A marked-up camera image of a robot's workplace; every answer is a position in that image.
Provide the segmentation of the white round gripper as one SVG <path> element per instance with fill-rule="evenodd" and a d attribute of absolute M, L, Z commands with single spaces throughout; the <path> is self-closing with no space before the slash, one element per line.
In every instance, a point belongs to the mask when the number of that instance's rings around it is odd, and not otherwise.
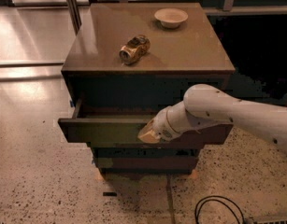
<path fill-rule="evenodd" d="M 137 138 L 147 144 L 159 143 L 161 139 L 171 141 L 176 138 L 178 133 L 169 124 L 168 110 L 169 107 L 161 110 L 139 131 Z"/>

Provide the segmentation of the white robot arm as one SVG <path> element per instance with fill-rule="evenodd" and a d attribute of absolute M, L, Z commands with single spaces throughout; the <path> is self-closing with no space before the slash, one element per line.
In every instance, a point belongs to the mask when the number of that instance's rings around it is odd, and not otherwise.
<path fill-rule="evenodd" d="M 162 109 L 138 139 L 156 144 L 218 124 L 235 125 L 287 153 L 287 107 L 240 100 L 207 84 L 193 85 L 181 102 Z"/>

